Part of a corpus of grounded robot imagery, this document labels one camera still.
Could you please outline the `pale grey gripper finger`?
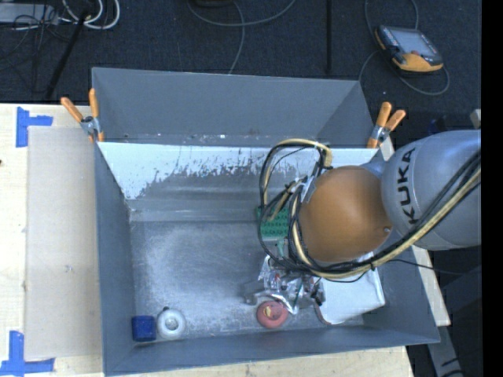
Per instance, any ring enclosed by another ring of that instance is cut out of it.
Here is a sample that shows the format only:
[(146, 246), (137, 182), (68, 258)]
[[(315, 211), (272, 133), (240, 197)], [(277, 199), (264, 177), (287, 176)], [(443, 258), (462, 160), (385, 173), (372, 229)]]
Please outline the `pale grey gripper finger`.
[(299, 296), (298, 295), (283, 295), (283, 294), (274, 293), (274, 294), (271, 294), (270, 296), (273, 299), (282, 303), (290, 314), (296, 315), (299, 312), (299, 305), (298, 305)]
[(244, 303), (256, 306), (260, 298), (268, 297), (270, 294), (262, 281), (252, 281), (242, 286), (242, 296)]

